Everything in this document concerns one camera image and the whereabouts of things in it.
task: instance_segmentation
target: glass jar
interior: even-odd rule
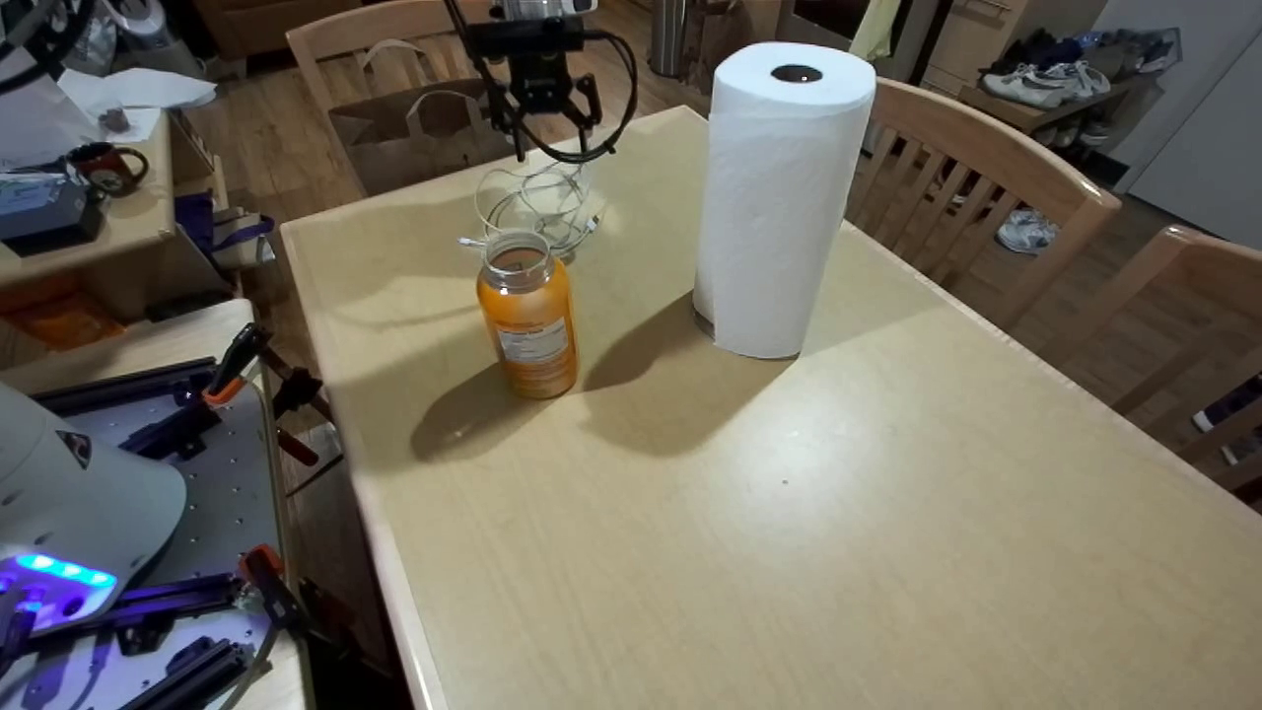
[[[556,400],[577,385],[568,268],[544,236],[493,236],[478,274],[478,303],[522,400]]]

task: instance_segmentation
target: desk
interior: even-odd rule
[[[10,370],[0,370],[5,385],[16,391],[60,391],[71,385],[100,385],[100,381],[123,381],[134,370],[152,370],[168,362],[190,362],[190,358],[217,358],[233,335],[254,325],[254,303],[248,299],[225,299],[164,325],[142,325],[130,327],[118,341],[104,341],[77,350],[46,354],[38,362],[24,362]],[[305,666],[301,666],[301,646],[292,634],[275,634],[275,646],[267,654],[273,672],[260,676],[240,705],[246,710],[305,710]]]
[[[162,299],[225,291],[225,279],[202,249],[175,224],[168,128],[159,124],[152,137],[138,151],[150,157],[150,175],[130,197],[105,200],[105,223],[96,243],[37,258],[16,258],[0,246],[0,291],[88,274],[92,290],[126,319],[146,315],[146,307]]]
[[[478,175],[285,224],[430,710],[1262,705],[1262,523],[842,231],[791,362],[690,319],[701,120],[591,166],[585,386],[514,402]]]

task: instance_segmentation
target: jar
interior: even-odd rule
[[[522,400],[556,400],[577,385],[568,268],[544,236],[493,236],[478,274],[478,303]]]

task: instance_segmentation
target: chair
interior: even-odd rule
[[[1120,200],[1013,128],[933,93],[878,78],[846,223],[942,290],[971,298],[973,268],[1013,210],[1037,210],[1055,224],[1055,243],[1020,260],[1020,275],[998,283],[998,307],[981,307],[1000,327],[1013,327],[1054,290]]]
[[[485,15],[478,0],[463,10],[468,19]],[[352,10],[285,40],[367,193],[510,156],[439,0]]]
[[[1222,410],[1222,396],[1262,375],[1262,254],[1171,224],[1050,341],[1046,354],[1070,367],[1084,350],[1109,346],[1109,335],[1137,331],[1128,319],[1144,319],[1144,299],[1166,299],[1162,312],[1176,299],[1197,299],[1204,312],[1186,312],[1186,335],[1147,367],[1113,367],[1130,375],[1109,396],[1109,407],[1137,420],[1226,490],[1259,484],[1262,400]]]

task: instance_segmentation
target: paper towel roll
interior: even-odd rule
[[[873,65],[831,47],[754,44],[719,69],[694,307],[722,350],[800,350],[873,94]]]

